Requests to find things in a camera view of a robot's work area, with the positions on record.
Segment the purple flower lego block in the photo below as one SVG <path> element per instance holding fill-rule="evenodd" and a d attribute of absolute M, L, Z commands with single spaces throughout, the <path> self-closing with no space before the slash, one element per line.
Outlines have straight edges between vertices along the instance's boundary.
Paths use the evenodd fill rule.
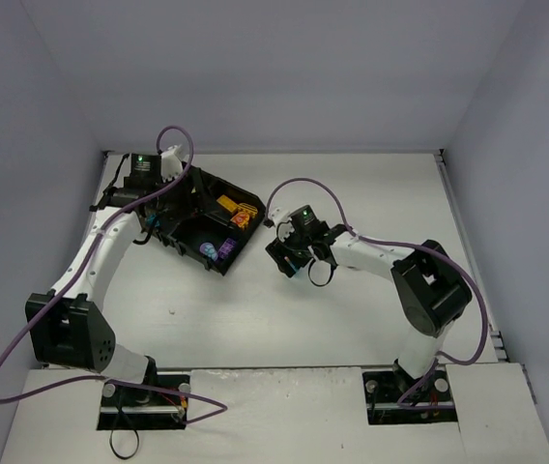
<path fill-rule="evenodd" d="M 206 242 L 201 244 L 199 247 L 199 251 L 202 255 L 206 256 L 212 261 L 217 261 L 218 259 L 217 249 L 212 243 Z"/>

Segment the orange and lime lego stack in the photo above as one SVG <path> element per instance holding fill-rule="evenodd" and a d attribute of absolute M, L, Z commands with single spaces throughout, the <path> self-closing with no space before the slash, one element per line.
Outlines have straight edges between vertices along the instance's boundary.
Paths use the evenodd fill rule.
<path fill-rule="evenodd" d="M 239 211 L 238 204 L 226 195 L 221 195 L 217 199 L 217 204 L 231 215 L 236 215 Z"/>

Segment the purple arch lego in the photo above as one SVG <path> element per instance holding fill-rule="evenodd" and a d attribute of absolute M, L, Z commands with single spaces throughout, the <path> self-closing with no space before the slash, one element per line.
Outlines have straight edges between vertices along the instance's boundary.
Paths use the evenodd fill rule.
<path fill-rule="evenodd" d="M 236 247 L 237 242 L 231 238 L 226 239 L 217 251 L 217 258 L 219 260 L 225 260 L 231 254 Z"/>

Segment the orange rounded lego block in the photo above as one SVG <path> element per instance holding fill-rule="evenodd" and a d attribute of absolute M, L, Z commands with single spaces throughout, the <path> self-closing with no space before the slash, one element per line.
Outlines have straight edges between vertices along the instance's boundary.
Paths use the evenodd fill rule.
<path fill-rule="evenodd" d="M 257 217 L 258 209 L 246 203 L 240 203 L 230 222 L 241 230 L 246 230 L 253 219 Z"/>

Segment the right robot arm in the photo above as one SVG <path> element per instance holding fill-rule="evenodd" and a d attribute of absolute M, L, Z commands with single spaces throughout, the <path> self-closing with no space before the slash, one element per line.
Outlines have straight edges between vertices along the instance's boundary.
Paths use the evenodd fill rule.
<path fill-rule="evenodd" d="M 425 375 L 443 346 L 446 333 L 472 299 L 465 279 L 445 261 L 425 251 L 408 255 L 373 246 L 339 223 L 318 219 L 310 206 L 268 213 L 265 224 L 275 238 L 266 246 L 278 269 L 288 277 L 326 263 L 365 272 L 393 284 L 410 330 L 393 371 L 408 382 Z"/>

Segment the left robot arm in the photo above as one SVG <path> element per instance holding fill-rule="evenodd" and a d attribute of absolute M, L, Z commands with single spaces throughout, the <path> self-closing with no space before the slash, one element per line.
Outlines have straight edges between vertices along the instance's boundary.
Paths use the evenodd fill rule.
<path fill-rule="evenodd" d="M 159 155 L 132 158 L 123 190 L 109 189 L 94 208 L 94 222 L 66 272 L 25 306 L 36 359 L 97 374 L 104 379 L 148 384 L 155 361 L 122 346 L 104 318 L 103 303 L 126 251 L 142 231 L 147 204 L 162 206 L 187 176 L 190 164 L 172 146 Z"/>

